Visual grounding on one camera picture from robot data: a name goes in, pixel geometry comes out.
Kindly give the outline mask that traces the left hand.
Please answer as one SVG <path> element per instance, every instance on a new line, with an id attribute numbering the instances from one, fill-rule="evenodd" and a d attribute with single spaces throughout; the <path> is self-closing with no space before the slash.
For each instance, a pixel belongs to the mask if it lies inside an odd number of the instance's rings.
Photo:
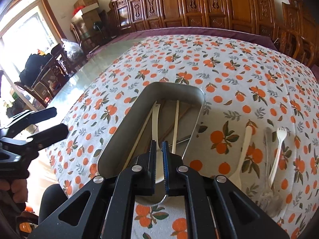
<path id="1" fill-rule="evenodd" d="M 28 200 L 27 180 L 19 179 L 8 182 L 1 180 L 1 190 L 11 191 L 12 199 L 15 203 L 25 203 Z"/>

